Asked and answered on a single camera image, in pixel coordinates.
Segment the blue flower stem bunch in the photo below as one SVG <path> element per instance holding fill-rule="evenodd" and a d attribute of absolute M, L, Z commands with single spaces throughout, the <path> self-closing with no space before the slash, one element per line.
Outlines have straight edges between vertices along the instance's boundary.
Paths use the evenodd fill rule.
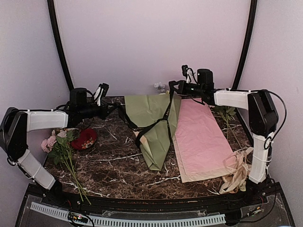
<path fill-rule="evenodd" d="M 158 92 L 161 93 L 165 92 L 166 85 L 163 84 L 162 82 L 155 83 L 153 86 Z"/>

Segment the peach green wrapping paper sheet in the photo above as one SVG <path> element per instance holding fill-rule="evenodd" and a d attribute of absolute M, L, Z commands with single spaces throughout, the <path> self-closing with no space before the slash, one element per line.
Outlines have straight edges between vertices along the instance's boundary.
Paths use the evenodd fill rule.
<path fill-rule="evenodd" d="M 175 135 L 181 106 L 178 95 L 125 96 L 126 114 L 135 124 L 135 144 L 150 170 L 160 171 Z"/>

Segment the black lettered ribbon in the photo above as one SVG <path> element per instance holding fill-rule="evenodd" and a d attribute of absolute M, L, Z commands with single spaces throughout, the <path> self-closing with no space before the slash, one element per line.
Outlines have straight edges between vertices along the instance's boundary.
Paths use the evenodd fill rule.
<path fill-rule="evenodd" d="M 174 93 L 125 96 L 125 105 L 118 107 L 118 114 L 135 133 L 136 147 L 167 150 L 177 129 L 180 102 Z"/>

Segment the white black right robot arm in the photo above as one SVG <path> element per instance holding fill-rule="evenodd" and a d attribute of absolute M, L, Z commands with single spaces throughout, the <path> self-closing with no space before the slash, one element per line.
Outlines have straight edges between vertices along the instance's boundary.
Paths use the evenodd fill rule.
<path fill-rule="evenodd" d="M 259 184 L 267 177 L 271 159 L 271 143 L 275 136 L 278 113 L 272 93 L 262 90 L 214 89 L 213 83 L 192 84 L 184 80 L 170 81 L 170 93 L 197 96 L 202 104 L 244 109 L 249 114 L 249 127 L 253 134 L 253 159 L 249 180 Z"/>

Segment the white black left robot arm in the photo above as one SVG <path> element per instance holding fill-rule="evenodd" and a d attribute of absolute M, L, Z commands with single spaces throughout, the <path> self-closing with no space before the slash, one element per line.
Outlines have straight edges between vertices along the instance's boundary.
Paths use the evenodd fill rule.
<path fill-rule="evenodd" d="M 56 206 L 63 206 L 67 196 L 62 191 L 62 183 L 49 173 L 36 159 L 29 145 L 30 136 L 39 131 L 65 129 L 77 126 L 82 120 L 98 117 L 106 119 L 112 112 L 112 105 L 88 105 L 84 108 L 29 110 L 10 107 L 0 125 L 0 147 L 11 165 L 36 184 L 49 191 L 48 198 Z"/>

